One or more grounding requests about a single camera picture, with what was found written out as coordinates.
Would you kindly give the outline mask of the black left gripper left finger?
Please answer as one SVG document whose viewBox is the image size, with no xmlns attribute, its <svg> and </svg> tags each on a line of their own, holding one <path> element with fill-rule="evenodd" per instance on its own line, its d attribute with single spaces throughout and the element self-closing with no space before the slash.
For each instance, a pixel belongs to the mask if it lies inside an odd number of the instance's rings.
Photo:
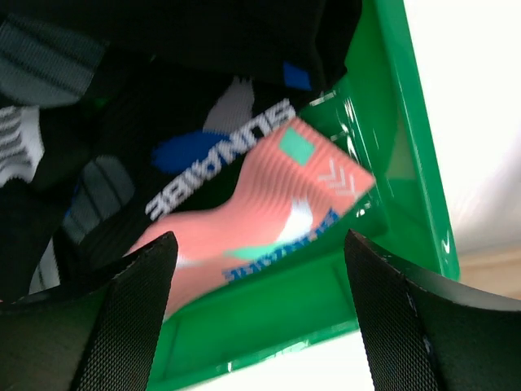
<svg viewBox="0 0 521 391">
<path fill-rule="evenodd" d="M 3 390 L 144 390 L 177 241 L 168 232 L 81 277 L 1 305 Z"/>
</svg>

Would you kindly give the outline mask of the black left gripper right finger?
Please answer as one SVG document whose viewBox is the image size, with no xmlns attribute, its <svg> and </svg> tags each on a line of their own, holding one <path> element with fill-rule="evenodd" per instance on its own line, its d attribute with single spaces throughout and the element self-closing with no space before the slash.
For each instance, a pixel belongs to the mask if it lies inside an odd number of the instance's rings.
<svg viewBox="0 0 521 391">
<path fill-rule="evenodd" d="M 518 390 L 520 302 L 349 231 L 344 257 L 377 390 Z"/>
</svg>

